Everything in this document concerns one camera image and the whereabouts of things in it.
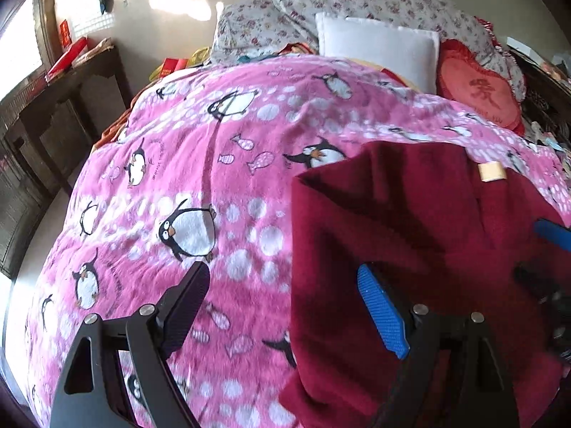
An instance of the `beige wall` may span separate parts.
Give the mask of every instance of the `beige wall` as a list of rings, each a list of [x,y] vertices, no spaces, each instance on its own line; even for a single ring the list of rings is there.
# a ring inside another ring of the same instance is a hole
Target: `beige wall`
[[[188,57],[210,45],[216,27],[216,3],[238,0],[114,0],[110,15],[101,17],[97,0],[55,0],[58,21],[68,19],[72,32],[88,31],[96,40],[116,39],[133,92],[165,57]],[[507,35],[529,44],[542,55],[569,50],[569,42],[541,0],[453,0],[467,12],[496,24]],[[101,102],[101,94],[107,101]],[[112,81],[90,82],[84,96],[101,129],[122,110]]]

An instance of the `silver screw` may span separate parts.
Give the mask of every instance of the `silver screw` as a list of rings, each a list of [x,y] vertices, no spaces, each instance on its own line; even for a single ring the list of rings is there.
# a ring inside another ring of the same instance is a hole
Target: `silver screw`
[[[142,316],[149,316],[155,311],[155,306],[153,304],[145,304],[139,309],[139,314]]]
[[[97,314],[89,314],[85,319],[84,322],[87,325],[91,325],[97,321]]]
[[[482,314],[481,312],[472,312],[470,318],[474,323],[482,323],[484,321],[484,314]]]
[[[564,326],[561,326],[559,328],[555,328],[555,331],[553,331],[553,338],[555,338],[557,340],[558,338],[561,338],[564,334],[565,334],[565,327]]]
[[[424,304],[415,304],[412,311],[418,316],[425,316],[428,314],[428,306]]]

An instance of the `penguin print blanket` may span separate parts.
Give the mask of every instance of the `penguin print blanket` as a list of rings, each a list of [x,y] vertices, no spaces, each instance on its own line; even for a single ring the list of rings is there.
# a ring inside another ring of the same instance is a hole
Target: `penguin print blanket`
[[[176,72],[140,96],[116,143],[89,157],[39,277],[25,358],[41,426],[83,318],[155,303],[195,260],[208,263],[211,287],[168,361],[192,412],[205,428],[298,426],[278,402],[296,366],[290,181],[379,139],[452,143],[478,163],[501,161],[571,223],[551,150],[371,68],[288,55]],[[150,427],[128,354],[122,365],[138,421]]]

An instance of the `maroon cloth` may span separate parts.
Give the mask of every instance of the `maroon cloth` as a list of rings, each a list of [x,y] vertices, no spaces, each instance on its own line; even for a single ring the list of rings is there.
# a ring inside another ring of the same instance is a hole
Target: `maroon cloth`
[[[545,351],[546,323],[512,279],[541,260],[561,280],[571,255],[533,233],[557,212],[525,177],[483,183],[449,144],[371,143],[357,157],[293,181],[292,318],[298,371],[280,401],[305,428],[366,427],[399,361],[387,351],[356,286],[379,261],[410,302],[443,314],[480,311],[512,376],[522,428],[557,392],[562,366]]]

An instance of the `blue gripper pad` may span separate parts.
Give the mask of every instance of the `blue gripper pad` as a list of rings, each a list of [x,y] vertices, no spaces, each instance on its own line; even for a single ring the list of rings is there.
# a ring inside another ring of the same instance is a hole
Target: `blue gripper pad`
[[[561,249],[571,251],[571,231],[567,228],[541,218],[533,224],[533,229],[541,238],[551,241]]]
[[[404,359],[410,350],[404,320],[365,264],[357,271],[357,287],[385,347],[399,359]]]

